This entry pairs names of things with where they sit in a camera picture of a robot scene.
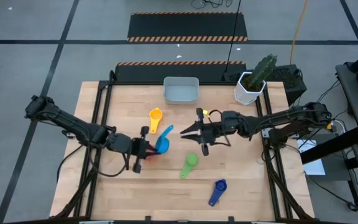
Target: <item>wooden tabletop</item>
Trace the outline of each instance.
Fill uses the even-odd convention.
[[[97,86],[98,82],[83,82],[81,87],[75,116],[87,122],[91,121]],[[268,83],[268,89],[273,112],[286,110],[283,84]],[[103,111],[103,104],[101,106],[98,123]],[[179,134],[196,120],[197,107],[209,111],[235,110],[247,116],[257,116],[255,104],[243,106],[234,101],[233,86],[200,86],[196,105],[165,104],[162,86],[113,86],[107,125],[116,126],[118,133],[139,137],[140,128],[150,125],[149,112],[154,108],[163,111],[163,118],[157,134],[148,134],[147,140],[154,144],[165,128],[173,124],[174,129],[168,135],[169,151],[143,161],[140,174],[133,173],[131,168],[115,178],[99,175],[92,219],[144,220],[145,216],[151,215],[152,220],[226,221],[228,216],[234,216],[236,221],[274,220],[266,165],[260,158],[260,134],[254,135],[251,141],[236,134],[228,136],[232,147],[211,146],[209,156],[205,157],[196,142],[181,139]],[[213,115],[211,119],[218,121],[219,115]],[[296,147],[294,140],[287,143]],[[68,140],[65,154],[77,147],[77,140]],[[191,152],[197,153],[198,166],[187,179],[181,179],[179,174],[185,157]],[[77,190],[84,154],[85,149],[82,149],[64,163],[51,215],[60,212]],[[282,161],[289,191],[304,210],[314,216],[299,153],[284,148]],[[102,151],[102,172],[116,173],[123,164],[120,154],[107,149]],[[227,190],[211,207],[208,200],[219,179],[226,179]],[[282,194],[278,188],[277,192],[284,217]],[[88,192],[83,198],[81,214],[85,214]]]

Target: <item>orange measuring cup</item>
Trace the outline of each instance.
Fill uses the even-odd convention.
[[[162,118],[162,111],[159,108],[155,108],[149,113],[150,115],[150,133],[157,133],[158,123]]]

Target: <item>white pot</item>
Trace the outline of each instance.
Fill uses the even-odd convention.
[[[234,99],[242,105],[248,105],[256,100],[256,98],[263,92],[266,82],[263,82],[262,88],[258,92],[247,91],[240,83],[244,76],[251,74],[252,72],[243,72],[237,85],[234,89]]]

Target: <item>orange and black striped tape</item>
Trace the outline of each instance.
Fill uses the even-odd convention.
[[[231,42],[247,41],[244,36],[128,37],[128,42]]]
[[[226,61],[203,61],[203,62],[119,62],[117,66],[128,65],[225,65]],[[245,65],[242,61],[229,61],[230,65]]]
[[[161,15],[161,14],[236,14],[237,12],[134,12],[131,15]]]

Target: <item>gray concrete floor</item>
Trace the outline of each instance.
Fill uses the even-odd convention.
[[[358,25],[358,1],[346,0]],[[0,1],[0,40],[60,39],[73,0]],[[235,11],[238,0],[226,8]],[[292,40],[303,1],[242,1],[250,40]],[[67,39],[125,40],[132,12],[194,11],[188,1],[80,0]],[[298,40],[357,40],[339,0],[310,0]],[[65,45],[48,95],[73,113],[83,81],[105,80],[118,62],[170,60],[226,60],[230,45]],[[24,108],[38,95],[55,55],[55,44],[0,44],[0,203],[21,150],[29,121]],[[245,60],[248,68],[267,54],[278,55],[278,65],[289,64],[290,45],[234,45],[231,60]],[[358,45],[297,45],[294,63],[304,74],[308,91],[301,103],[317,100],[335,81],[335,65],[358,58]],[[323,100],[333,114],[346,109],[341,87]],[[348,129],[353,118],[340,115]],[[66,140],[59,130],[38,125],[5,222],[47,218],[55,192],[57,165]],[[321,183],[351,200],[346,182]],[[316,217],[333,222],[358,223],[358,212],[309,184]]]

